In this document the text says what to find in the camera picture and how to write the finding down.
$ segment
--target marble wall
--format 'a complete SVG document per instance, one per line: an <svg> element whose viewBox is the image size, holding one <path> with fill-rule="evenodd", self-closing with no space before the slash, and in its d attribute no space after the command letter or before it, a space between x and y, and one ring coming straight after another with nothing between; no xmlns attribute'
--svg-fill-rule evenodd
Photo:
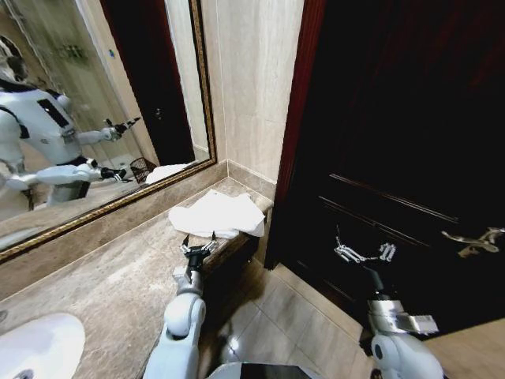
<svg viewBox="0 0 505 379"><path fill-rule="evenodd" d="M243 167L232 160L228 160L228 175L237 182L248 186L251 190L262 194L270 200L275 197L275 182L259 176L247 167Z"/></svg>
<svg viewBox="0 0 505 379"><path fill-rule="evenodd" d="M221 153L276 182L303 0L202 6L215 124L226 137Z"/></svg>

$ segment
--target gold mirror frame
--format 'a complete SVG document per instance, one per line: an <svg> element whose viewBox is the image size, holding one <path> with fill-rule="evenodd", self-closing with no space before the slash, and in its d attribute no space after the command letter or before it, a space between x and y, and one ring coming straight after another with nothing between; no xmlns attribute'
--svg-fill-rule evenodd
<svg viewBox="0 0 505 379"><path fill-rule="evenodd" d="M40 246L45 242L49 242L63 235L64 233L68 233L69 231L77 229L78 227L81 227L86 223L90 223L94 220L99 219L102 216L105 216L108 213L111 213L128 204L131 204L134 201L141 199L142 197L146 197L154 192L167 188L171 184L180 182L182 179L188 178L189 176L217 163L215 138L214 138L214 122L213 122L214 120L212 116L211 93L208 82L207 56L205 54L205 42L203 34L203 25L201 21L202 18L201 18L200 0L189 0L189 10L193 26L193 41L195 43L196 63L197 63L196 66L198 69L198 76L200 78L200 89L202 95L202 103L204 105L205 126L207 129L207 139L208 139L210 158L203 162L197 163L195 166L192 166L186 170L174 174L169 178L165 178L159 182L153 183L145 188L141 188L136 192L126 195L120 199L106 203L102 205L100 208L93 209L90 212L85 213L82 216L79 216L73 220L70 220L67 223L42 231L37 235L34 235L30 238L25 239L22 242L19 242L15 246L11 246L7 250L0 252L0 264L9 261L15 257L18 257L23 253L27 253L29 250L37 246Z"/></svg>

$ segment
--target mirror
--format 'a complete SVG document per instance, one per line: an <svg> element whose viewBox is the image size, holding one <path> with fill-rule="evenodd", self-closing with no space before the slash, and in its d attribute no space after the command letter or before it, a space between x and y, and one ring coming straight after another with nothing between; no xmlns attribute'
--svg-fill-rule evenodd
<svg viewBox="0 0 505 379"><path fill-rule="evenodd" d="M0 0L1 259L215 163L197 6Z"/></svg>

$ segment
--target dark wooden door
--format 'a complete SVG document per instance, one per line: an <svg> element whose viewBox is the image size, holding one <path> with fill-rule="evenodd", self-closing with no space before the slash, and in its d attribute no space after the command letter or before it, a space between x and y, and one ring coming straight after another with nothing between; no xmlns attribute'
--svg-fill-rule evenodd
<svg viewBox="0 0 505 379"><path fill-rule="evenodd" d="M274 230L282 262L363 322L371 282L333 252L337 225L363 255L397 245L378 270L442 332L505 316L505 237L499 253L462 259L465 245L441 233L505 226L503 17L499 1L326 5L291 217Z"/></svg>
<svg viewBox="0 0 505 379"><path fill-rule="evenodd" d="M194 161L165 2L101 3L160 164Z"/></svg>

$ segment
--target white towel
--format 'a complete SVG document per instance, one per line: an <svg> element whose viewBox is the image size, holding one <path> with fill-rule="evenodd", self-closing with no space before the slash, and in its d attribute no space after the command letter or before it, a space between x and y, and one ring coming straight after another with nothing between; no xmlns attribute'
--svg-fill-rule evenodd
<svg viewBox="0 0 505 379"><path fill-rule="evenodd" d="M264 234L264 214L247 193L229 197L210 189L189 208L173 207L168 218L178 231L200 237L212 232L220 238L237 237L239 231L261 237Z"/></svg>
<svg viewBox="0 0 505 379"><path fill-rule="evenodd" d="M156 167L152 173L150 173L145 182L147 184L152 184L154 182L160 181L161 179L168 178L173 174L177 174L179 171L184 170L191 163L183 163L183 164L169 164L168 166L160 166Z"/></svg>

